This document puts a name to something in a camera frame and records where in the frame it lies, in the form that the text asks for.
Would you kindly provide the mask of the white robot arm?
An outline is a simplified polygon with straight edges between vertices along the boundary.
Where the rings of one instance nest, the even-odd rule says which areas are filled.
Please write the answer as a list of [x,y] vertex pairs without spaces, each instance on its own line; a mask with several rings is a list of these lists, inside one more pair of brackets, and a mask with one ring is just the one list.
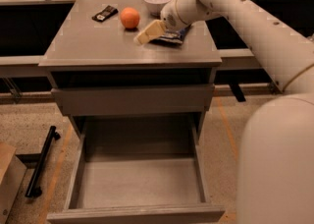
[[282,92],[248,120],[237,164],[237,224],[314,224],[314,43],[250,0],[172,0],[145,44],[224,17]]

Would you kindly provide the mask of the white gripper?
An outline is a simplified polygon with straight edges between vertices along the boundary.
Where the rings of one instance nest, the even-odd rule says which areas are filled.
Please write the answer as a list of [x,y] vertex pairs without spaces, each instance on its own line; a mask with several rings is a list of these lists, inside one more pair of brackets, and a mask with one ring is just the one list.
[[178,31],[186,28],[188,23],[180,15],[178,6],[179,0],[172,0],[167,3],[160,12],[160,20],[152,21],[135,38],[134,42],[138,45],[146,44],[162,36],[167,30]]

